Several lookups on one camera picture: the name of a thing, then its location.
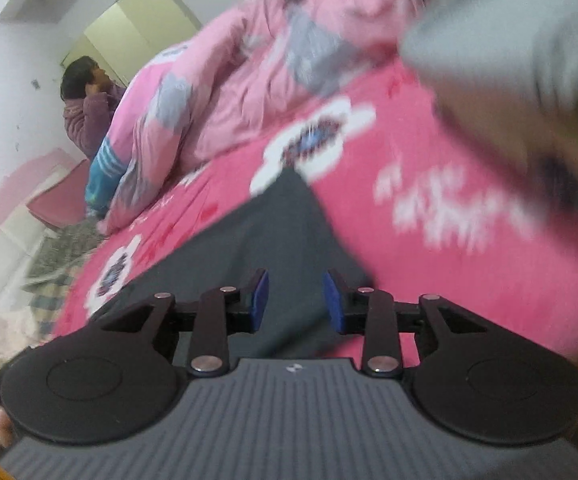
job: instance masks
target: crumpled comforter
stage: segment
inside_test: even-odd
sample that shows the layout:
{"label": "crumpled comforter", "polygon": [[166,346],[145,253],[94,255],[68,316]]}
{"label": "crumpled comforter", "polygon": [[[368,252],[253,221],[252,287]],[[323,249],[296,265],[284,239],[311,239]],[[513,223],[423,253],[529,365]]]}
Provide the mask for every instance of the crumpled comforter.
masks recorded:
{"label": "crumpled comforter", "polygon": [[246,0],[134,78],[92,163],[88,207],[111,234],[172,174],[285,124],[392,57],[412,0]]}

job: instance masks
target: white flower pattern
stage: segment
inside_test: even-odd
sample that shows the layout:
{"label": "white flower pattern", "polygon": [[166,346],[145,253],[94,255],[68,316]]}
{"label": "white flower pattern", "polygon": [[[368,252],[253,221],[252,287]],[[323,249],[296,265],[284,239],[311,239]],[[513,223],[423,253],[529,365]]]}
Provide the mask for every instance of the white flower pattern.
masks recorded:
{"label": "white flower pattern", "polygon": [[86,309],[92,316],[95,311],[115,296],[131,272],[133,254],[140,245],[141,235],[133,237],[128,245],[118,248],[106,262],[96,283],[89,289]]}
{"label": "white flower pattern", "polygon": [[263,164],[251,180],[251,194],[262,193],[287,166],[293,166],[307,183],[317,181],[338,165],[345,143],[364,133],[374,121],[375,109],[370,104],[352,107],[346,97],[332,100],[269,142]]}
{"label": "white flower pattern", "polygon": [[518,235],[532,238],[546,219],[546,208],[518,196],[489,188],[461,196],[463,168],[431,168],[402,190],[402,163],[378,173],[373,187],[376,204],[393,199],[392,223],[398,232],[422,228],[426,246],[434,249],[456,243],[467,252],[482,252],[492,241],[492,228],[504,220]]}

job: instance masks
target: pink blanket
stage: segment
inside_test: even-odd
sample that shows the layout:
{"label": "pink blanket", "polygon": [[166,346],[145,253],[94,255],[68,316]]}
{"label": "pink blanket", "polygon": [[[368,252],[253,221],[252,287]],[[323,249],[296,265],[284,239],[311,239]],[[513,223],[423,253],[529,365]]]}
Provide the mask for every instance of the pink blanket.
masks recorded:
{"label": "pink blanket", "polygon": [[86,200],[110,234],[181,174],[290,120],[393,56],[412,0],[247,0],[134,79],[92,164]]}
{"label": "pink blanket", "polygon": [[550,215],[440,124],[431,93],[399,62],[187,175],[94,254],[56,333],[82,327],[121,286],[288,164],[378,287],[401,301],[440,294],[578,356],[578,222]]}

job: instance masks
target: purple jacket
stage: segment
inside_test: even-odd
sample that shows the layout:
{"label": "purple jacket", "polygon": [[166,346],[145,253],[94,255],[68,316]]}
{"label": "purple jacket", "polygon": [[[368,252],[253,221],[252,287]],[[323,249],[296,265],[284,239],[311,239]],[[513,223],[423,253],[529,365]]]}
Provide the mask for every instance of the purple jacket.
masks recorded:
{"label": "purple jacket", "polygon": [[98,153],[125,91],[114,84],[109,92],[65,101],[63,117],[67,135],[89,160]]}

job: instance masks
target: bed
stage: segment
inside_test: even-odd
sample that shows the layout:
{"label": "bed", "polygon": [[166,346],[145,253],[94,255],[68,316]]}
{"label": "bed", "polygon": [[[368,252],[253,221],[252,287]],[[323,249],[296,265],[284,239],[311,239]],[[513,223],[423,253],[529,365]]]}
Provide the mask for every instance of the bed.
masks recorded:
{"label": "bed", "polygon": [[[187,174],[93,254],[54,334],[82,327],[132,279],[264,192],[285,165],[379,288],[401,301],[441,294],[578,358],[578,222],[551,213],[438,120],[432,93],[399,60]],[[357,356],[359,345],[334,354]],[[411,348],[407,358],[415,360]]]}

